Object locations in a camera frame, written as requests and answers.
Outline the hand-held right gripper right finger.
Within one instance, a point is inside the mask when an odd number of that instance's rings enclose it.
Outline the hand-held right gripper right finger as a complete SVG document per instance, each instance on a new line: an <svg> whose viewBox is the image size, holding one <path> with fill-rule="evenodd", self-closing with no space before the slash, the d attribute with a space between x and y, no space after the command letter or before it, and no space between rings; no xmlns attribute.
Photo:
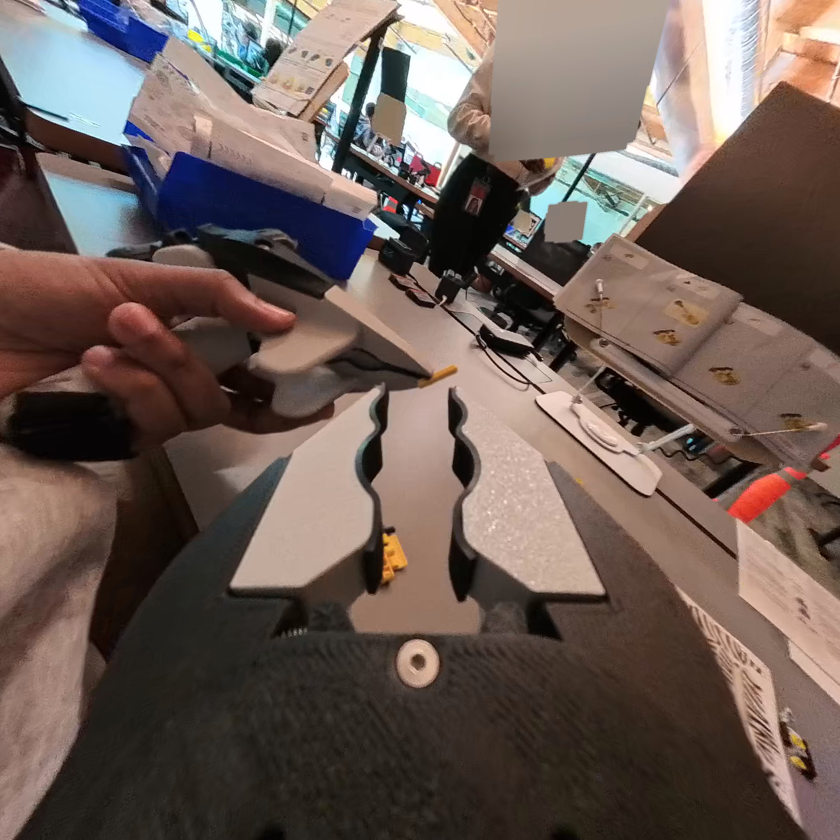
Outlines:
<svg viewBox="0 0 840 840"><path fill-rule="evenodd" d="M460 387L448 390L453 507L448 578L458 602L597 604L606 588L540 452Z"/></svg>

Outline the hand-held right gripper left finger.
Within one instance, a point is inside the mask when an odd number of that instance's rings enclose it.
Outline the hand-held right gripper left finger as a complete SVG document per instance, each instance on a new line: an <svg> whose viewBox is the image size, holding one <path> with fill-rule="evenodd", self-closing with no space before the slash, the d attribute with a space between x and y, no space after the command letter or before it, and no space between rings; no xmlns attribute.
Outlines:
<svg viewBox="0 0 840 840"><path fill-rule="evenodd" d="M378 385L294 450L230 581L233 595L310 610L378 592L384 525L373 483L388 408Z"/></svg>

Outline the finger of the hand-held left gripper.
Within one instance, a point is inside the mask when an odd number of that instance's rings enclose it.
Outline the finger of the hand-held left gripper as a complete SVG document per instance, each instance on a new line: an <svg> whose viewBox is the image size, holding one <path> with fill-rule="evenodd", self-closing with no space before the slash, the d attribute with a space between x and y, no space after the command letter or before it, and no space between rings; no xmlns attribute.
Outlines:
<svg viewBox="0 0 840 840"><path fill-rule="evenodd" d="M352 351L361 352L364 364L407 371L417 380L434 372L413 346L340 287L316 298L256 275L249 276L249 285L263 301L295 315L290 330L261 339L249 360L255 373L303 375Z"/></svg>
<svg viewBox="0 0 840 840"><path fill-rule="evenodd" d="M248 371L274 386L275 414L302 419L349 394L414 388L421 357L389 329L296 327L262 340Z"/></svg>

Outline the yellow lego block piece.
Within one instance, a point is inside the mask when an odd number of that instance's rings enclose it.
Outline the yellow lego block piece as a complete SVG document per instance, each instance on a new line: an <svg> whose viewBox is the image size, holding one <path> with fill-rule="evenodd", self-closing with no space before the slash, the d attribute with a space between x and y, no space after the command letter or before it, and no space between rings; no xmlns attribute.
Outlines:
<svg viewBox="0 0 840 840"><path fill-rule="evenodd" d="M393 527L383 529L382 547L381 585L386 586L394 581L397 573L407 568L407 558L402 543Z"/></svg>

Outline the lego instruction booklet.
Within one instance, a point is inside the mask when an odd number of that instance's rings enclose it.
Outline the lego instruction booklet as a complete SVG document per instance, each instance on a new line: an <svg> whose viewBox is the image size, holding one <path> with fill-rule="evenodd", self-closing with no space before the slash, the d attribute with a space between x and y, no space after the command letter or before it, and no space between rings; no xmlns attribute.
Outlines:
<svg viewBox="0 0 840 840"><path fill-rule="evenodd" d="M736 456L806 468L838 440L838 356L735 290L614 235L553 303L609 370Z"/></svg>

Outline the person's left hand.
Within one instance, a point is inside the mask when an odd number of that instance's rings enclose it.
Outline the person's left hand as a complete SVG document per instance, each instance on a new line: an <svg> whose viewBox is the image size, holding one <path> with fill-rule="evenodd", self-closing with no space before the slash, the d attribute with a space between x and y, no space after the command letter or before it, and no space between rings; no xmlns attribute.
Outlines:
<svg viewBox="0 0 840 840"><path fill-rule="evenodd" d="M295 322L219 269L3 248L2 401L79 366L125 412L139 451L216 425L278 434L333 416L333 405L276 415L267 382L242 368L213 374L172 331L192 317L265 335Z"/></svg>

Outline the blue plastic bin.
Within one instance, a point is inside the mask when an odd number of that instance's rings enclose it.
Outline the blue plastic bin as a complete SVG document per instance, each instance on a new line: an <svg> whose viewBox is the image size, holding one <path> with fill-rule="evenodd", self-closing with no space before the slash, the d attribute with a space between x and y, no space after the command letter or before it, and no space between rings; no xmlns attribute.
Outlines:
<svg viewBox="0 0 840 840"><path fill-rule="evenodd" d="M346 281L376 235L375 224L254 181L189 154L175 154L158 176L144 149L122 148L140 203L161 230L191 234L205 225L276 229L299 255L333 280Z"/></svg>

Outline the black plug charger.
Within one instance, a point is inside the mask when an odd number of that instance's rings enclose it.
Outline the black plug charger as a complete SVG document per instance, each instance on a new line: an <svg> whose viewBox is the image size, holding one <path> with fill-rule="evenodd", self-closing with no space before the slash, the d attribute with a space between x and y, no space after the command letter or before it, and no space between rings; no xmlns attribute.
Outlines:
<svg viewBox="0 0 840 840"><path fill-rule="evenodd" d="M466 291L477 277L474 266L467 268L465 273L458 273L453 269L446 269L438 279L433 298L443 307L454 305L462 291Z"/></svg>

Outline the white monitor stand base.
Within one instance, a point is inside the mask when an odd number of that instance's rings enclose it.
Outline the white monitor stand base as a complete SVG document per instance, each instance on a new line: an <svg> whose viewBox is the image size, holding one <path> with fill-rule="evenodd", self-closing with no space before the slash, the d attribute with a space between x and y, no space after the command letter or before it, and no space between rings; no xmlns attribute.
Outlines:
<svg viewBox="0 0 840 840"><path fill-rule="evenodd" d="M662 477L661 469L638 446L607 421L596 406L581 395L553 392L536 397L535 403L615 476L643 497L651 497Z"/></svg>

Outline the black power adapter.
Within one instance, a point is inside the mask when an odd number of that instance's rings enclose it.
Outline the black power adapter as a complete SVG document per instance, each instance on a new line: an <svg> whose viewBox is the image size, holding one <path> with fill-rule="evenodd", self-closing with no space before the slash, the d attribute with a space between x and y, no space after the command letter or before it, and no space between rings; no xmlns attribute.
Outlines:
<svg viewBox="0 0 840 840"><path fill-rule="evenodd" d="M532 343L515 331L494 322L484 322L476 334L476 341L500 355L523 359L535 353Z"/></svg>

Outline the cardboard picture board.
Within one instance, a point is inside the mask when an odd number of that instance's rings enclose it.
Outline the cardboard picture board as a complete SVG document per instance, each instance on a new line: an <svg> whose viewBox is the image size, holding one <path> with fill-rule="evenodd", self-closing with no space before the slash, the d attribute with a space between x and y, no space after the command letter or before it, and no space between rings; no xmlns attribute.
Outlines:
<svg viewBox="0 0 840 840"><path fill-rule="evenodd" d="M389 24L398 2L334 1L328 3L286 47L267 77L255 85L253 103L300 118L326 91L345 57L383 24Z"/></svg>

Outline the orange traffic cone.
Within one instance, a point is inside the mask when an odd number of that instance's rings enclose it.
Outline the orange traffic cone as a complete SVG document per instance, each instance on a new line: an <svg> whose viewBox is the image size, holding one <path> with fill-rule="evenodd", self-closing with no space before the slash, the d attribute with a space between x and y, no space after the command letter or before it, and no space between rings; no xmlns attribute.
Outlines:
<svg viewBox="0 0 840 840"><path fill-rule="evenodd" d="M756 479L730 505L729 515L742 523L751 523L771 509L812 472L828 469L827 461L828 454L822 454L808 470L783 467L776 472Z"/></svg>

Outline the white printed paper sheet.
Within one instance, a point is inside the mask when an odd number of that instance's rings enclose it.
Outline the white printed paper sheet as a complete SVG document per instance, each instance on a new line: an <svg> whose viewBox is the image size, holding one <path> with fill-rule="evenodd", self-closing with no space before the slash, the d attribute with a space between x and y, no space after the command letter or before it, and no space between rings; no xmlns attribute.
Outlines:
<svg viewBox="0 0 840 840"><path fill-rule="evenodd" d="M741 598L782 632L801 661L838 684L838 599L748 525L736 521L736 533Z"/></svg>

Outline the person's grey sweatshirt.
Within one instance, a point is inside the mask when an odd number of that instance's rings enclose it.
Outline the person's grey sweatshirt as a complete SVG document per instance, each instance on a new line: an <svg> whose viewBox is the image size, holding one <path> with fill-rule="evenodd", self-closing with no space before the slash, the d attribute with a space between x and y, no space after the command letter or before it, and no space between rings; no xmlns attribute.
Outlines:
<svg viewBox="0 0 840 840"><path fill-rule="evenodd" d="M2 444L1 838L15 838L77 737L93 606L121 491L109 467Z"/></svg>

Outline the striped white paper strip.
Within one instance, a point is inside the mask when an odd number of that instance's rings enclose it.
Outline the striped white paper strip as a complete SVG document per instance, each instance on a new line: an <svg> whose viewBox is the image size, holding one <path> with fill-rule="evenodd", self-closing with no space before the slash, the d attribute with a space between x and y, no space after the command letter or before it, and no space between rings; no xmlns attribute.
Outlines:
<svg viewBox="0 0 840 840"><path fill-rule="evenodd" d="M677 592L728 683L738 717L764 776L787 812L801 826L802 816L781 738L779 710L769 667L687 593L681 589Z"/></svg>

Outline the dark monitor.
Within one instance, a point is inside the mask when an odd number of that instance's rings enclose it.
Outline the dark monitor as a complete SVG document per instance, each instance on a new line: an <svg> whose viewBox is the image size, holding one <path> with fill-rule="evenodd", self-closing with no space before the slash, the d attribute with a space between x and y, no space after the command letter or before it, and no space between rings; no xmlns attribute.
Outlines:
<svg viewBox="0 0 840 840"><path fill-rule="evenodd" d="M838 354L838 108L779 82L636 241Z"/></svg>

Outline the black metal post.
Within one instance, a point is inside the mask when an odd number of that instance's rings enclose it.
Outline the black metal post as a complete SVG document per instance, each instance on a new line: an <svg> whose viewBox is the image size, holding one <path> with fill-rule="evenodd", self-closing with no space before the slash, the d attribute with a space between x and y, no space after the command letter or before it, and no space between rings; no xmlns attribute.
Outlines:
<svg viewBox="0 0 840 840"><path fill-rule="evenodd" d="M379 24L377 28L371 31L360 76L357 80L353 93L350 111L339 135L338 145L334 152L332 172L335 174L342 174L344 163L350 152L350 147L358 126L366 95L370 88L375 66L382 52L386 32L389 27L401 19L401 15L395 10L383 23Z"/></svg>

